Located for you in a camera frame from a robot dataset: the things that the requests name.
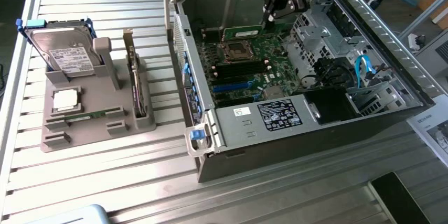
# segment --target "warning label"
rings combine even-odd
[[[296,108],[289,99],[260,104],[259,110],[268,131],[281,130],[301,124]]]
[[[51,56],[65,73],[93,70],[84,47],[49,50]]]

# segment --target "cpu socket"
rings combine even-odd
[[[228,61],[245,61],[253,59],[253,51],[247,40],[223,42],[223,49]]]

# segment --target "power supply label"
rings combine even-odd
[[[268,131],[281,130],[303,124],[289,99],[259,104],[259,111]]]

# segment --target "hard drive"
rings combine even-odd
[[[61,70],[67,77],[93,74],[93,66],[101,65],[103,59],[93,51],[96,34],[89,19],[48,23],[37,19],[28,20],[25,27],[17,26],[49,71]]]

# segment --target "slatted metal surface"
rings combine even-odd
[[[161,0],[37,0],[35,17],[88,15],[124,58],[123,28],[147,63],[157,129],[51,153],[39,149],[44,62],[25,51],[3,173],[3,223],[100,204],[115,223],[389,223],[367,182],[396,171],[432,223],[447,223],[448,169],[403,123],[372,139],[197,184],[187,155]]]

